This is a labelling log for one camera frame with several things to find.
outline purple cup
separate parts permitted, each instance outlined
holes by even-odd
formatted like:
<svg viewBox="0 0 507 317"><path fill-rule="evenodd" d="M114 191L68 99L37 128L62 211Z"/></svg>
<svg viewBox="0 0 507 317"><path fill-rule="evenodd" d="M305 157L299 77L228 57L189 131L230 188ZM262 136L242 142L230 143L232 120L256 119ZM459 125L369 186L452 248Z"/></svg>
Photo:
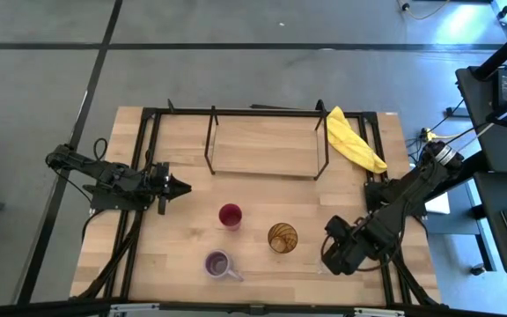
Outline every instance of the purple cup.
<svg viewBox="0 0 507 317"><path fill-rule="evenodd" d="M204 260L204 268L212 278L232 276L240 282L244 281L244 278L240 274L232 270L232 259L223 250L211 251Z"/></svg>

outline wooden tabletop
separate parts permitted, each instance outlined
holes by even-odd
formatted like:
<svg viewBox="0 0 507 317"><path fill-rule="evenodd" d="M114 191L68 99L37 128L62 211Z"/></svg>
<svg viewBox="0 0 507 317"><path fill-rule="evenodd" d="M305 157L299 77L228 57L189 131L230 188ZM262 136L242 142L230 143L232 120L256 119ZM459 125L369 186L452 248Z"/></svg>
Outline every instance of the wooden tabletop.
<svg viewBox="0 0 507 317"><path fill-rule="evenodd" d="M109 141L108 161L130 163L141 113L140 107L119 107ZM283 131L313 130L316 123L313 119L219 116L220 126L226 123L226 128L248 121L257 123L260 129L273 127ZM408 158L398 115L378 114L378 122L389 176L399 178L408 171ZM358 131L355 120L350 124ZM203 156L208 125L207 115L161 117L155 160L170 162L170 172L191 184L193 191L168 203L164 216L156 212L155 206L144 213L129 298L202 303L384 305L380 271L334 276L320 262L327 221L339 215L353 223L365 214L365 170L330 146L329 166L317 181L257 173L211 175ZM282 139L277 142L294 153L295 146L301 150L303 146L312 147L312 139L307 140L308 144L283 144ZM221 153L214 153L215 161ZM244 166L274 167L260 161L262 158L251 162L239 153L236 158ZM294 159L290 165L294 170ZM236 203L242 209L242 225L236 232L226 231L219 223L218 211L226 203ZM84 291L107 263L119 215L118 210L111 210L89 224L71 295ZM269 228L280 222L292 225L298 232L298 245L288 254L276 254L267 243ZM405 261L429 295L439 300L425 232L414 219L409 218L406 226L402 248ZM204 258L214 249L223 249L231 255L244 282L232 278L213 280L205 274ZM367 259L361 267L375 264ZM114 294L120 292L118 281L122 272L123 264ZM400 301L392 265L391 276L395 298Z"/></svg>

